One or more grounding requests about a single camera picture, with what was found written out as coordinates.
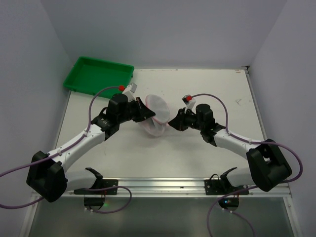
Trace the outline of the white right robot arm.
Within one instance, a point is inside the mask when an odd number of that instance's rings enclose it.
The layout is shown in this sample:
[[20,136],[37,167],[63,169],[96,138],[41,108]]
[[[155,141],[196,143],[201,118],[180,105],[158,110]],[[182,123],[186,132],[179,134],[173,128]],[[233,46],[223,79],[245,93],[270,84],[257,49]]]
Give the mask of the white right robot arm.
[[220,175],[217,182],[224,189],[255,185],[268,192],[292,174],[289,163],[273,140],[252,142],[245,138],[237,139],[236,135],[229,134],[226,127],[215,121],[213,111],[207,104],[197,105],[195,112],[179,109],[168,124],[178,131],[188,128],[198,130],[206,143],[246,159],[248,167],[233,167]]

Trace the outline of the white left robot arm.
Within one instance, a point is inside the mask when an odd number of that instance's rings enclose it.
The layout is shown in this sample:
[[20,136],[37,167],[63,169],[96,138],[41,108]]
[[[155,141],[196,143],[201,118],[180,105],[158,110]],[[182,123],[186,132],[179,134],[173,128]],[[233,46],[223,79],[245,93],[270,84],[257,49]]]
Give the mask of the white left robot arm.
[[118,132],[122,123],[142,122],[154,117],[142,100],[129,100],[115,94],[98,116],[90,119],[87,128],[59,149],[49,153],[37,152],[32,157],[26,183],[48,202],[54,202],[68,191],[103,188],[103,176],[93,168],[70,172],[70,167],[95,146]]

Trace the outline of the white mesh laundry bag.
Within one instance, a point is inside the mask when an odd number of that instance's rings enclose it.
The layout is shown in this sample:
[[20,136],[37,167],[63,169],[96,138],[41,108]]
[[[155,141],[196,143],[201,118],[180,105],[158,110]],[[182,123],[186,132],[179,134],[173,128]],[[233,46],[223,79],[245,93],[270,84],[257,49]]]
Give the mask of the white mesh laundry bag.
[[145,105],[156,115],[141,122],[141,126],[152,136],[162,136],[170,120],[168,104],[161,97],[150,94],[146,96]]

